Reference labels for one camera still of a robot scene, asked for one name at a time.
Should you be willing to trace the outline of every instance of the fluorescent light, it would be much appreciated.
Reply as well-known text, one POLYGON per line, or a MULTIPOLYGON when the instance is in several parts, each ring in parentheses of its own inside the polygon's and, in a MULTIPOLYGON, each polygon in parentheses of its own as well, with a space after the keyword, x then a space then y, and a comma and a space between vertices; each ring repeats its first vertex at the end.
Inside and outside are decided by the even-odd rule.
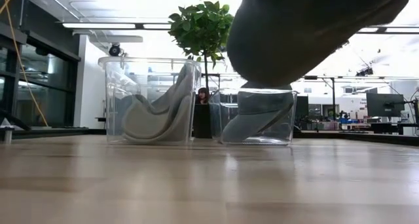
POLYGON ((363 29, 361 29, 361 30, 359 30, 359 31, 362 31, 362 32, 372 32, 372 33, 374 33, 374 32, 376 32, 378 30, 378 28, 363 28, 363 29))
POLYGON ((170 29, 170 24, 144 24, 144 29, 170 29))
POLYGON ((419 29, 418 28, 388 28, 386 30, 387 32, 401 32, 401 33, 418 33, 419 34, 419 29))
POLYGON ((75 29, 135 29, 135 24, 118 23, 63 23, 65 28, 75 29))

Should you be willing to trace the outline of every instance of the wooden floor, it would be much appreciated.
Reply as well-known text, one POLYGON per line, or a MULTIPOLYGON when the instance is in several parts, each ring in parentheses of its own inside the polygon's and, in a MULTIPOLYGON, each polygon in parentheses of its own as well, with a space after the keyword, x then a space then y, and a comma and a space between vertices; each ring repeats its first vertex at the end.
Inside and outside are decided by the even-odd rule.
POLYGON ((1 224, 402 224, 419 221, 419 150, 107 147, 104 136, 0 148, 1 224))

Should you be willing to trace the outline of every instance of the glass wall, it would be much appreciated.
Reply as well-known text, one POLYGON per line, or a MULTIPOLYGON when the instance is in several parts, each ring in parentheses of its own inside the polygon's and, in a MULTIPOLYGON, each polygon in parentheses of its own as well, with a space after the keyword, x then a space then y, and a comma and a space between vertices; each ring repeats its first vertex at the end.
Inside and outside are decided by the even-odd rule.
POLYGON ((0 71, 6 71, 7 64, 7 49, 0 49, 0 71))
POLYGON ((3 92, 5 91, 5 78, 0 77, 0 100, 3 101, 3 92))
POLYGON ((14 50, 0 48, 0 107, 28 126, 44 126, 36 101, 49 126, 73 126, 77 63, 34 45, 20 52, 24 69, 14 50))
POLYGON ((28 80, 67 88, 70 63, 31 45, 22 47, 22 62, 28 80))

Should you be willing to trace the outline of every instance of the security camera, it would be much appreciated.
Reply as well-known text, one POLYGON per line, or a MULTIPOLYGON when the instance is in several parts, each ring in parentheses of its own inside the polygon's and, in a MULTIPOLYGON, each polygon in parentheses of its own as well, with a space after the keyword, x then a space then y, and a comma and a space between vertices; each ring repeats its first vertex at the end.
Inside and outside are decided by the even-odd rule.
POLYGON ((37 53, 40 56, 47 56, 49 54, 48 51, 42 48, 36 48, 35 53, 37 53))
POLYGON ((109 54, 115 57, 122 56, 124 54, 124 50, 120 47, 120 43, 112 43, 112 46, 109 49, 109 54))

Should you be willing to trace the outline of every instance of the gray cloth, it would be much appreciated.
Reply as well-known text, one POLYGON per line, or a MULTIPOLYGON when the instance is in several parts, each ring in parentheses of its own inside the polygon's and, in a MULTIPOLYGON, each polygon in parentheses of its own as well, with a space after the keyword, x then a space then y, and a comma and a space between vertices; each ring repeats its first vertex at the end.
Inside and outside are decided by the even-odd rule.
POLYGON ((176 83, 172 85, 159 99, 155 100, 153 103, 150 103, 144 96, 136 95, 137 100, 144 103, 150 110, 151 113, 162 114, 167 113, 169 110, 170 102, 172 101, 172 97, 175 94, 177 88, 182 83, 183 79, 189 74, 189 71, 193 69, 193 66, 190 64, 185 64, 179 75, 177 76, 176 83))
POLYGON ((171 87, 172 93, 163 95, 165 99, 159 104, 154 102, 150 104, 144 97, 135 96, 133 104, 126 110, 122 119, 122 128, 124 135, 127 135, 126 138, 129 140, 137 138, 136 142, 154 140, 174 126, 173 122, 179 117, 182 118, 181 125, 176 126, 189 125, 190 115, 184 117, 182 113, 179 116, 179 108, 182 103, 185 104, 185 98, 188 98, 187 102, 190 106, 188 114, 191 110, 193 73, 193 66, 185 65, 179 74, 178 81, 171 87))
POLYGON ((361 28, 387 24, 409 0, 243 0, 227 54, 246 80, 283 86, 314 69, 361 28))
MULTIPOLYGON (((267 91, 256 93, 263 87, 257 83, 246 83, 238 93, 238 115, 224 128, 223 142, 241 142, 255 136, 286 117, 294 104, 291 92, 279 94, 267 91)), ((291 85, 277 87, 276 90, 292 90, 291 85)))

